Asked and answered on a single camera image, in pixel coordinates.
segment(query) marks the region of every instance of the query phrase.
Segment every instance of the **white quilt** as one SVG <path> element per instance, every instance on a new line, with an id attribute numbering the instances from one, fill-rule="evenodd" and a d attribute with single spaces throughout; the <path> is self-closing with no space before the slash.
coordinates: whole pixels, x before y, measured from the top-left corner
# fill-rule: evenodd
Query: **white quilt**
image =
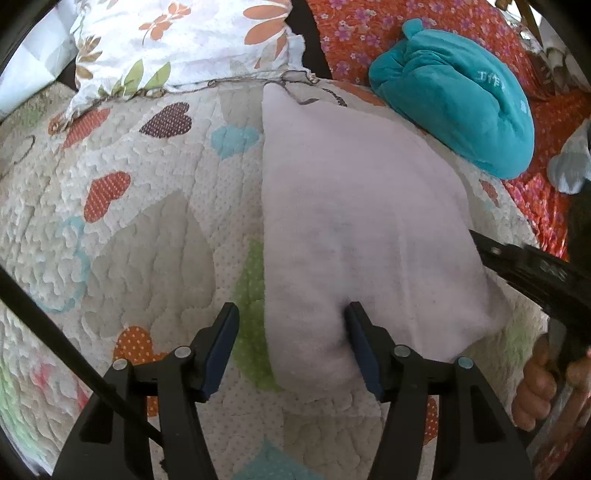
<path id="1" fill-rule="evenodd" d="M 104 103 L 63 134 L 48 123 L 72 96 L 54 85 L 0 127 L 0 261 L 104 374 L 115 358 L 160 358 L 211 324 L 225 301 L 241 332 L 220 391 L 199 405 L 220 479 L 364 479 L 387 412 L 362 384 L 322 398 L 281 391 L 265 343 L 262 266 L 263 83 Z M 368 93 L 289 83 L 316 98 L 394 118 Z M 460 174 L 477 230 L 535 244 L 502 184 L 423 134 Z M 508 327 L 469 349 L 507 403 L 539 309 L 505 287 Z M 0 306 L 0 421 L 31 464 L 51 471 L 90 394 Z M 157 404 L 149 403 L 157 424 Z M 436 445 L 430 403 L 422 475 Z M 154 447 L 157 478 L 165 478 Z"/>

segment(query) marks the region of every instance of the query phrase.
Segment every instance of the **black tool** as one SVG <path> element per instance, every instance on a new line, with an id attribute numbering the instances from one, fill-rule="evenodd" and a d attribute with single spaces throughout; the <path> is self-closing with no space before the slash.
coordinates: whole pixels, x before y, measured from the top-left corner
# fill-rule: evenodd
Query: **black tool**
<path id="1" fill-rule="evenodd" d="M 476 365 L 426 360 L 372 325 L 360 303 L 345 309 L 349 341 L 368 390 L 390 402 L 368 480 L 418 476 L 428 395 L 439 395 L 433 479 L 532 480 L 515 427 Z"/>
<path id="2" fill-rule="evenodd" d="M 226 303 L 215 323 L 200 330 L 189 346 L 144 365 L 120 359 L 105 374 L 105 381 L 143 418 L 146 397 L 158 397 L 165 468 L 171 480 L 217 480 L 195 402 L 205 403 L 219 388 L 238 325 L 238 308 Z M 93 395 L 70 432 L 52 478 L 153 477 L 148 437 Z"/>

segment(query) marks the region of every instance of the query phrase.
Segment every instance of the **human hand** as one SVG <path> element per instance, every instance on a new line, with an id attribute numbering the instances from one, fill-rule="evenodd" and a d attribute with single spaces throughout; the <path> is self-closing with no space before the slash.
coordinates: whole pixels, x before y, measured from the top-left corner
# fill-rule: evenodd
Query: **human hand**
<path id="1" fill-rule="evenodd" d="M 550 401 L 556 395 L 556 381 L 546 365 L 550 360 L 547 335 L 536 341 L 531 358 L 523 369 L 524 377 L 517 387 L 511 411 L 513 421 L 528 432 L 537 420 L 544 420 L 550 413 Z M 566 371 L 566 380 L 574 390 L 563 412 L 556 421 L 552 437 L 558 441 L 572 430 L 591 392 L 591 350 L 585 358 L 571 363 Z"/>

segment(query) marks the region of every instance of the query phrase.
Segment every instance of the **orange heart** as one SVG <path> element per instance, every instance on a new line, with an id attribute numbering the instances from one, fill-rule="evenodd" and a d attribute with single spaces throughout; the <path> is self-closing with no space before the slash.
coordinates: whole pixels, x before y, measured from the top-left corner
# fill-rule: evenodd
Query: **orange heart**
<path id="1" fill-rule="evenodd" d="M 135 326 L 123 330 L 113 351 L 113 361 L 125 358 L 132 365 L 157 362 L 165 356 L 166 353 L 154 353 L 150 334 L 142 327 Z M 156 415 L 158 415 L 158 398 L 148 397 L 148 417 Z"/>
<path id="2" fill-rule="evenodd" d="M 439 409 L 435 399 L 429 396 L 427 403 L 427 418 L 425 421 L 425 436 L 423 439 L 423 445 L 428 444 L 431 440 L 437 437 L 439 430 Z"/>

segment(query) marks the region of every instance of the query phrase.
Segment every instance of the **black cable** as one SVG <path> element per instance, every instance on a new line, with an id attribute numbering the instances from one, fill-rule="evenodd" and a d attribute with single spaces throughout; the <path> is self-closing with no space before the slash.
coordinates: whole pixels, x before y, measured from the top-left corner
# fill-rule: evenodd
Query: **black cable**
<path id="1" fill-rule="evenodd" d="M 57 325 L 1 266 L 0 300 L 103 402 L 121 415 L 124 420 L 133 422 L 149 438 L 162 446 L 162 434 L 117 395 L 113 388 L 76 350 Z"/>

